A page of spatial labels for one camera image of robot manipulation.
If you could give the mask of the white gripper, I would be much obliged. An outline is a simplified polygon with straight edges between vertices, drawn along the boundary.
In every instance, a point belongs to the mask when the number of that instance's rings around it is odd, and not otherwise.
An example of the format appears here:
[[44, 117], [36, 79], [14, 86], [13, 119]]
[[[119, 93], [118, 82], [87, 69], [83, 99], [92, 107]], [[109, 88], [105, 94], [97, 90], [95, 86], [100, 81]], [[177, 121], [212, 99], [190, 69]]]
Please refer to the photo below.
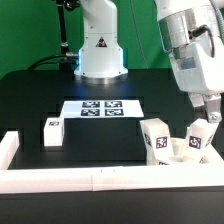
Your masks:
[[210, 57], [198, 42], [193, 42], [186, 47], [185, 55], [182, 59], [176, 59], [173, 53], [169, 55], [179, 89], [190, 92], [188, 96], [194, 108], [205, 103], [209, 123], [220, 123], [221, 95], [218, 93], [224, 92], [224, 45], [216, 41], [215, 57]]

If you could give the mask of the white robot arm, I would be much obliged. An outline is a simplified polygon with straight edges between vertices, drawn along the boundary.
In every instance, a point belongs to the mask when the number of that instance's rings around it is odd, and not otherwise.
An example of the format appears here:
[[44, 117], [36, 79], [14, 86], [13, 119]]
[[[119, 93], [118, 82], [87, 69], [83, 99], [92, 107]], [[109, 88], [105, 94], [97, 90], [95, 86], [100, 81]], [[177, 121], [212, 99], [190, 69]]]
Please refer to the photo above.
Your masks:
[[[112, 0], [79, 0], [83, 15], [83, 45], [74, 75], [90, 83], [109, 83], [128, 73], [120, 43], [142, 24], [118, 22]], [[161, 40], [179, 89], [195, 108], [203, 108], [210, 123], [222, 120], [224, 93], [224, 0], [150, 0], [156, 22], [152, 34]]]

